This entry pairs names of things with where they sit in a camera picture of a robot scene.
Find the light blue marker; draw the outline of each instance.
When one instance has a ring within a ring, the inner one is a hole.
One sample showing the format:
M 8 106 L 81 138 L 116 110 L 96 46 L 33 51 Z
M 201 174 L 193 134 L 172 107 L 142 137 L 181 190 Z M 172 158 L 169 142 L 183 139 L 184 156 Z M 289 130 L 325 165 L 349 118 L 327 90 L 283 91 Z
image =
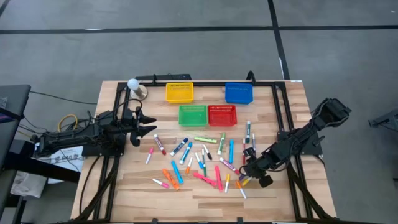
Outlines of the light blue marker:
M 188 155 L 189 150 L 191 149 L 191 147 L 192 147 L 192 142 L 190 142 L 190 143 L 188 144 L 188 146 L 187 146 L 187 148 L 186 148 L 184 154 L 183 154 L 182 157 L 181 157 L 181 160 L 180 160 L 180 164 L 181 164 L 181 165 L 184 164 L 185 159 L 187 158 L 187 155 Z
M 197 157 L 197 161 L 198 161 L 198 163 L 199 163 L 200 168 L 203 169 L 203 163 L 201 163 L 201 160 L 199 159 L 198 154 L 195 153 L 195 156 Z
M 182 180 L 182 177 L 181 177 L 181 175 L 180 175 L 180 172 L 178 171 L 177 165 L 175 164 L 174 161 L 172 161 L 172 165 L 173 165 L 173 169 L 174 169 L 175 175 L 177 176 L 178 182 L 179 182 L 180 184 L 183 184 L 184 181 Z
M 229 140 L 229 163 L 232 164 L 234 161 L 234 141 Z

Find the blue marker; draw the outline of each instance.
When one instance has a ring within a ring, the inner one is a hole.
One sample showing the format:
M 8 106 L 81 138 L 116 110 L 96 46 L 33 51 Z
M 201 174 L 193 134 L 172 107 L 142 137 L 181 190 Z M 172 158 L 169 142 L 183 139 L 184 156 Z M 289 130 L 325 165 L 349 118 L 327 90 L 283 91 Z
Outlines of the blue marker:
M 175 164 L 174 161 L 172 161 L 172 165 L 173 165 L 173 169 L 174 169 L 175 175 L 177 176 L 178 182 L 180 184 L 183 184 L 184 181 L 182 180 L 180 172 L 178 171 L 177 165 Z
M 171 156 L 174 156 L 181 148 L 182 146 L 185 145 L 185 143 L 187 143 L 188 138 L 185 138 L 184 141 L 182 141 L 172 152 L 170 152 Z
M 234 161 L 234 141 L 229 140 L 229 163 L 232 164 Z
M 197 161 L 198 161 L 198 163 L 199 163 L 200 168 L 203 169 L 203 163 L 201 163 L 201 160 L 199 159 L 198 154 L 195 153 L 195 156 L 197 157 Z
M 184 164 L 185 159 L 187 158 L 187 155 L 188 155 L 189 150 L 191 149 L 191 147 L 192 147 L 192 142 L 190 142 L 190 143 L 188 144 L 187 149 L 186 149 L 185 152 L 184 152 L 184 155 L 182 155 L 182 157 L 181 157 L 181 160 L 180 160 L 180 164 L 181 164 L 181 165 Z

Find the wooden tabletop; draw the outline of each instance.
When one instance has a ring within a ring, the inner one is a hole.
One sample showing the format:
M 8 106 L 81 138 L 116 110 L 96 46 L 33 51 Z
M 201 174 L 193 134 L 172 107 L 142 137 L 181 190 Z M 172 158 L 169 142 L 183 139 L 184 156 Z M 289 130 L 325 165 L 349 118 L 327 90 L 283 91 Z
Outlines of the wooden tabletop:
M 117 81 L 103 82 L 96 114 L 112 110 L 117 83 Z M 286 88 L 294 125 L 296 128 L 300 128 L 311 118 L 303 83 L 286 81 Z M 149 94 L 143 101 L 142 110 L 146 116 L 157 118 L 156 123 L 148 124 L 157 125 L 157 129 L 141 140 L 140 147 L 133 147 L 127 141 L 119 165 L 112 222 L 149 222 L 152 218 L 158 218 L 160 222 L 223 222 L 236 221 L 236 217 L 243 217 L 245 221 L 249 222 L 295 220 L 286 172 L 270 173 L 274 183 L 266 188 L 261 188 L 258 181 L 253 179 L 244 187 L 248 197 L 244 200 L 235 185 L 238 176 L 218 160 L 216 153 L 218 144 L 206 143 L 213 156 L 212 161 L 206 158 L 208 176 L 215 180 L 214 167 L 219 165 L 221 179 L 223 186 L 225 186 L 226 175 L 231 174 L 228 193 L 219 192 L 217 188 L 213 188 L 192 175 L 196 171 L 203 173 L 194 155 L 194 152 L 201 152 L 203 142 L 194 141 L 194 136 L 206 136 L 219 141 L 221 133 L 225 132 L 226 141 L 223 147 L 223 157 L 228 158 L 229 140 L 234 139 L 233 165 L 236 167 L 240 167 L 242 163 L 242 141 L 246 132 L 246 121 L 251 121 L 251 131 L 256 135 L 258 151 L 265 150 L 275 142 L 276 133 L 279 129 L 270 87 L 254 87 L 254 101 L 249 105 L 236 105 L 237 125 L 233 127 L 207 126 L 200 128 L 184 128 L 178 125 L 179 105 L 165 101 L 165 87 L 149 87 L 147 89 Z M 279 100 L 285 127 L 287 127 L 281 92 L 279 92 Z M 224 87 L 195 87 L 192 104 L 225 105 Z M 135 106 L 135 102 L 129 104 L 130 108 L 135 108 Z M 166 156 L 162 155 L 157 147 L 154 134 L 158 134 L 162 141 L 167 151 Z M 189 138 L 193 146 L 187 161 L 184 165 L 180 165 L 178 161 L 187 145 L 174 157 L 171 157 L 169 153 L 184 138 Z M 150 162 L 145 165 L 149 149 L 152 146 L 155 147 L 155 151 Z M 194 157 L 192 168 L 190 173 L 186 175 L 185 168 L 191 156 Z M 84 161 L 71 218 L 78 216 L 81 189 L 94 159 L 94 157 L 90 157 Z M 179 191 L 174 190 L 171 185 L 170 189 L 165 189 L 152 181 L 155 178 L 169 184 L 162 173 L 162 169 L 167 169 L 172 177 L 177 180 L 170 163 L 172 159 L 176 161 L 184 180 Z M 302 160 L 309 191 L 325 211 L 334 216 L 335 209 L 322 163 L 313 156 L 302 156 Z M 83 197 L 83 208 L 88 205 L 97 191 L 101 166 L 102 158 L 94 166 L 89 176 Z M 297 192 L 302 209 L 301 214 L 304 216 L 302 195 L 299 189 L 297 189 Z M 107 194 L 103 198 L 100 218 L 104 217 Z

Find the concrete floor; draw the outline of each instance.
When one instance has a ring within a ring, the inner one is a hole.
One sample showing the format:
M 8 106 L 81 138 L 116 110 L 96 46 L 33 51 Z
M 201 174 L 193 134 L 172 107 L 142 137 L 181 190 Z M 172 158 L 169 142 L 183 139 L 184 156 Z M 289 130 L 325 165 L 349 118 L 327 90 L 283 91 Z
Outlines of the concrete floor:
M 393 0 L 274 3 L 280 26 L 398 24 Z M 0 17 L 0 30 L 271 24 L 265 0 L 11 0 Z M 324 131 L 322 143 L 338 216 L 397 223 L 396 133 L 371 129 L 368 119 L 398 108 L 398 30 L 281 35 L 291 79 L 304 81 L 311 109 L 325 97 L 337 97 L 353 110 L 344 126 Z M 2 85 L 26 83 L 35 91 L 82 101 L 96 101 L 103 80 L 154 73 L 238 79 L 253 70 L 257 79 L 282 78 L 272 31 L 0 35 L 0 46 Z M 86 110 L 95 107 L 30 95 L 25 115 L 55 130 L 62 116 L 85 117 Z M 68 220 L 75 190 L 76 184 L 47 186 L 41 199 L 28 201 L 22 220 Z M 12 212 L 7 210 L 0 223 L 9 223 Z

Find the orange marker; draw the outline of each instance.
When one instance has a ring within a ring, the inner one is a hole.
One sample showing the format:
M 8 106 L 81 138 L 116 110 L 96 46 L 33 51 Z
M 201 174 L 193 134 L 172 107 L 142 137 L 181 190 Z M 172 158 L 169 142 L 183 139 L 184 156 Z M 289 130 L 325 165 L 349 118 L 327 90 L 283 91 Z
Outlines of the orange marker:
M 179 190 L 180 187 L 178 186 L 178 183 L 172 178 L 170 173 L 166 169 L 162 169 L 163 174 L 166 176 L 167 180 L 170 181 L 170 183 L 173 185 L 175 190 Z
M 191 165 L 192 165 L 192 159 L 193 159 L 193 157 L 191 156 L 191 159 L 189 160 L 187 169 L 185 170 L 185 173 L 186 173 L 186 174 L 189 174 L 189 170 L 191 169 Z
M 236 185 L 238 186 L 238 189 L 241 191 L 243 198 L 246 199 L 246 194 L 244 194 L 244 191 L 239 181 L 236 181 Z

